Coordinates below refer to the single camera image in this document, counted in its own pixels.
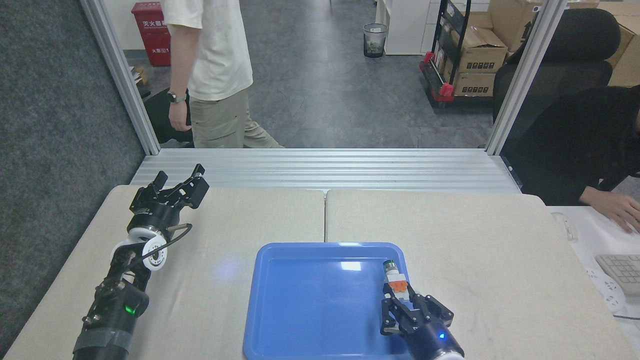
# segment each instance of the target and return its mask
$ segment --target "mesh waste bin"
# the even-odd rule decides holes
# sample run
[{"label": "mesh waste bin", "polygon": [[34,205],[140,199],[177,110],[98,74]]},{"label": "mesh waste bin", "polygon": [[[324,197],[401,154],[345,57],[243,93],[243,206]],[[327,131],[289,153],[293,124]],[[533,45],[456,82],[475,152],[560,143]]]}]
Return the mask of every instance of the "mesh waste bin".
[{"label": "mesh waste bin", "polygon": [[364,56],[379,58],[385,53],[388,28],[383,24],[366,24],[364,27]]}]

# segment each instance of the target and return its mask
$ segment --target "plastic tray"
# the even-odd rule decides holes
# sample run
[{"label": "plastic tray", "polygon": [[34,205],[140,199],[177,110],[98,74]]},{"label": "plastic tray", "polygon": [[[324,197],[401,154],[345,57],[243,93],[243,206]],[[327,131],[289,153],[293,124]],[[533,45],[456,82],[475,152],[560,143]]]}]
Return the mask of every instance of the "plastic tray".
[{"label": "plastic tray", "polygon": [[244,354],[249,360],[411,359],[382,336],[383,262],[406,274],[391,243],[271,243],[253,271]]}]

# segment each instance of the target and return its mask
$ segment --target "floor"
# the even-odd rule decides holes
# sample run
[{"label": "floor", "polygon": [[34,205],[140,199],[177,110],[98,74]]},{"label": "floor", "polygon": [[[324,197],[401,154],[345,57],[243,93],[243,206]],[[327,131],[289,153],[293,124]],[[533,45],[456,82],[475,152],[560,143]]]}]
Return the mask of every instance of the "floor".
[{"label": "floor", "polygon": [[[490,99],[431,104],[421,56],[363,55],[373,0],[241,0],[252,59],[252,118],[288,148],[475,148],[493,126]],[[144,65],[152,94],[169,67]],[[168,142],[163,147],[178,147]],[[640,199],[640,181],[616,191]]]}]

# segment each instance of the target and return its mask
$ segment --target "metal post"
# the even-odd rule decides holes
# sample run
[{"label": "metal post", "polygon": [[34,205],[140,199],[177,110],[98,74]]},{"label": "metal post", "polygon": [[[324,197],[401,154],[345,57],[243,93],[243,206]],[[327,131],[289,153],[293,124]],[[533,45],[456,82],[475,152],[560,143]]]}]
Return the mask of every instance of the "metal post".
[{"label": "metal post", "polygon": [[502,146],[509,136],[511,126],[520,111],[529,87],[538,72],[538,67],[547,51],[551,38],[556,31],[560,18],[566,7],[567,0],[547,0],[542,6],[527,47],[509,86],[509,90],[498,112],[493,133],[484,148],[489,155],[499,155]]},{"label": "metal post", "polygon": [[160,145],[102,0],[81,0],[80,2],[145,153],[158,155]]}]

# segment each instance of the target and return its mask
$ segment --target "white t-shirt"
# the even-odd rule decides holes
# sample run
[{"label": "white t-shirt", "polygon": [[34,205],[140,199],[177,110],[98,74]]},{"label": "white t-shirt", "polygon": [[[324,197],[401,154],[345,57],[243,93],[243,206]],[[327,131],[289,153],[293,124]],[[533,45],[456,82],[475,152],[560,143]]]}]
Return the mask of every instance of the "white t-shirt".
[{"label": "white t-shirt", "polygon": [[253,83],[239,0],[163,0],[164,23],[202,29],[189,95],[222,100]]}]

